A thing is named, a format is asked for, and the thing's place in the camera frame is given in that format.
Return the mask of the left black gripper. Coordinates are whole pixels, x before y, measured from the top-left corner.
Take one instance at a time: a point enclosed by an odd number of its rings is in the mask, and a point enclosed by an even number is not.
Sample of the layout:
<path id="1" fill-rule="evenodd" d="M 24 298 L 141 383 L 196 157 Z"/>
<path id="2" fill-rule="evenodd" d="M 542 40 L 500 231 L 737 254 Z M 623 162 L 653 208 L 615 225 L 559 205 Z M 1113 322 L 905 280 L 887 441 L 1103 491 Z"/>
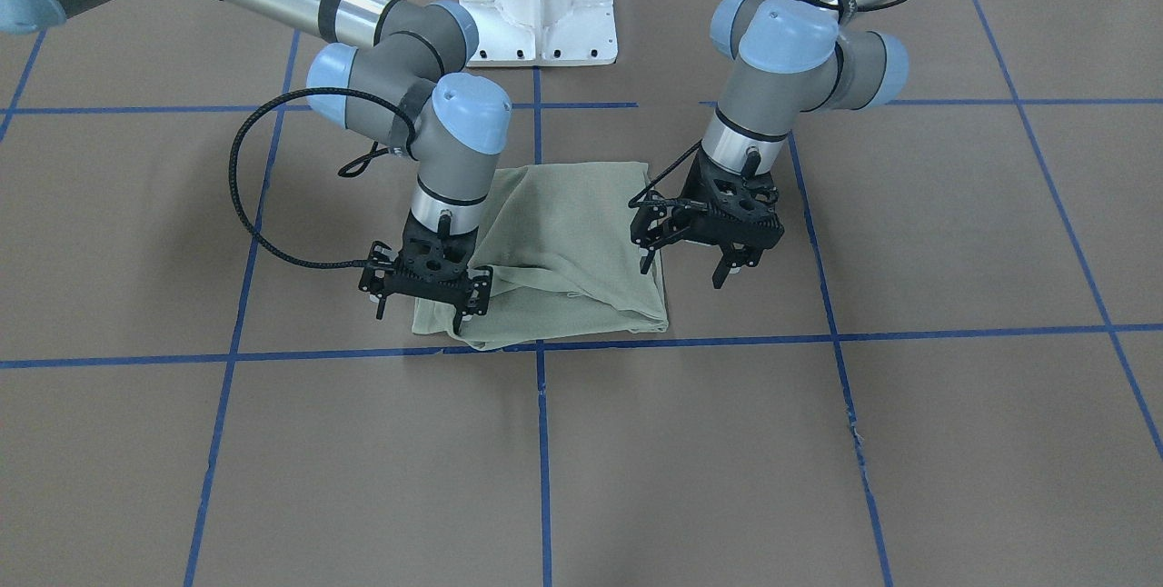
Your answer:
<path id="1" fill-rule="evenodd" d="M 655 189 L 686 157 L 694 160 L 682 194 L 666 198 Z M 748 264 L 748 255 L 771 249 L 784 234 L 775 212 L 778 189 L 771 174 L 759 174 L 759 152 L 747 151 L 742 173 L 719 167 L 702 151 L 688 151 L 632 196 L 632 242 L 641 249 L 640 273 L 651 272 L 662 246 L 686 239 L 719 246 L 721 259 L 711 274 L 711 285 L 721 289 L 728 275 Z"/>

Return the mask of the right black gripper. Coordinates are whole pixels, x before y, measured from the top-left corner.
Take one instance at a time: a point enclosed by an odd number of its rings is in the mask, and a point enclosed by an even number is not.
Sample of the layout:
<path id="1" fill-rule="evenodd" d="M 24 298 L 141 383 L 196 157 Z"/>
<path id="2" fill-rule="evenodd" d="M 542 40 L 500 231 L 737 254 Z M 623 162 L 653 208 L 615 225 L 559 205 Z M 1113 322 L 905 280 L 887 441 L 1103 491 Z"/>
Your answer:
<path id="1" fill-rule="evenodd" d="M 391 294 L 411 294 L 418 300 L 454 306 L 454 337 L 461 337 L 462 323 L 481 315 L 492 288 L 492 269 L 470 269 L 477 231 L 452 234 L 441 222 L 435 231 L 408 215 L 404 224 L 404 246 L 394 251 L 374 242 L 361 275 L 361 289 L 373 298 L 374 318 L 381 321 Z"/>

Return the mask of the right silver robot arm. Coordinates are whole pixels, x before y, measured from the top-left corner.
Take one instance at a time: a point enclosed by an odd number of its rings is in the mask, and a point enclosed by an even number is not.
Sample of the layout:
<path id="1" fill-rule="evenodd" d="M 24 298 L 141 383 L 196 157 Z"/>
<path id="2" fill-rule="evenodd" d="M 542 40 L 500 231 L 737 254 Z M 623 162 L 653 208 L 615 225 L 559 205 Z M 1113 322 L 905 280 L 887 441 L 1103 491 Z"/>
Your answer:
<path id="1" fill-rule="evenodd" d="M 3 33 L 33 34 L 112 0 L 3 0 Z M 511 130 L 512 102 L 490 79 L 466 73 L 477 53 L 476 21 L 454 2 L 408 0 L 216 0 L 323 40 L 304 90 L 274 96 L 231 142 L 228 184 L 235 212 L 258 246 L 315 271 L 361 269 L 361 289 L 385 305 L 391 294 L 449 305 L 452 329 L 488 310 L 493 271 L 472 269 L 483 203 Z M 363 259 L 312 263 L 270 243 L 244 209 L 237 162 L 251 127 L 293 100 L 373 143 L 340 169 L 354 178 L 378 157 L 418 163 L 402 246 L 377 242 Z"/>

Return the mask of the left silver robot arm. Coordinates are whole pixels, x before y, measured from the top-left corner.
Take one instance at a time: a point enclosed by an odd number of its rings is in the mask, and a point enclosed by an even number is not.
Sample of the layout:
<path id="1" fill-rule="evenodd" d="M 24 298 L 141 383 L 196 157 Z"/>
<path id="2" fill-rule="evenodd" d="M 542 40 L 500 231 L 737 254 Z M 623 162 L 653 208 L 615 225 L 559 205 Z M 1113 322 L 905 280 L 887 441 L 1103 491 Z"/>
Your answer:
<path id="1" fill-rule="evenodd" d="M 859 13 L 906 0 L 722 0 L 709 37 L 732 60 L 732 76 L 709 126 L 687 151 L 692 169 L 678 196 L 649 182 L 632 198 L 629 235 L 641 272 L 663 246 L 691 242 L 721 252 L 711 277 L 722 286 L 782 239 L 771 170 L 798 114 L 889 103 L 909 76 L 901 41 L 846 33 Z"/>

